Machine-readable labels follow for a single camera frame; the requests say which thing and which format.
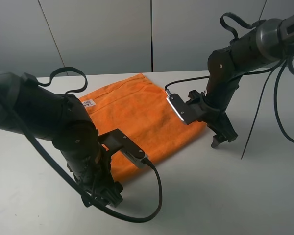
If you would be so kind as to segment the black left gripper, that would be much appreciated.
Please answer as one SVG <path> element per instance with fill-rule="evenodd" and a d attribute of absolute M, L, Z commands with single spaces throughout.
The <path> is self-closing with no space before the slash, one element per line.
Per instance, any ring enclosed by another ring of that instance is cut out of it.
<path fill-rule="evenodd" d="M 112 156 L 119 150 L 99 145 L 95 153 L 85 149 L 66 152 L 67 167 L 77 184 L 103 206 L 116 207 L 123 201 L 123 187 L 111 174 Z"/>

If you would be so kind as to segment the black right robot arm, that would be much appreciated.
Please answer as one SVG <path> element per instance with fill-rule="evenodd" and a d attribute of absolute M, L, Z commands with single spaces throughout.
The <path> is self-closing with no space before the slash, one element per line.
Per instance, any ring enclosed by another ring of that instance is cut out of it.
<path fill-rule="evenodd" d="M 246 35 L 236 37 L 228 47 L 209 56 L 206 92 L 189 93 L 187 104 L 195 110 L 197 120 L 215 132 L 212 148 L 238 136 L 225 111 L 241 77 L 294 55 L 294 15 L 284 20 L 261 20 L 248 28 L 251 31 Z"/>

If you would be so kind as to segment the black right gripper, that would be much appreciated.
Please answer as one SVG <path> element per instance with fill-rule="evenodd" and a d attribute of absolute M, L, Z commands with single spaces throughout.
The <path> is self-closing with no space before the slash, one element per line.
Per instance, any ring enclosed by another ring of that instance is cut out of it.
<path fill-rule="evenodd" d="M 188 106 L 190 106 L 197 115 L 198 122 L 205 122 L 215 135 L 211 143 L 212 148 L 216 148 L 223 142 L 232 142 L 237 138 L 227 114 L 225 111 L 210 107 L 205 101 L 204 92 L 192 90 L 189 92 Z"/>

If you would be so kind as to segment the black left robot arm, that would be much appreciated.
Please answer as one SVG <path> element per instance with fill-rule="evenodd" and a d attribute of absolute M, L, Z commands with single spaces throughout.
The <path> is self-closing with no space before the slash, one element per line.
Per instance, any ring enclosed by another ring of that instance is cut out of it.
<path fill-rule="evenodd" d="M 54 94 L 36 77 L 0 72 L 0 95 L 35 138 L 52 142 L 64 156 L 76 183 L 102 205 L 122 201 L 122 185 L 112 178 L 111 158 L 98 141 L 98 130 L 73 94 Z"/>

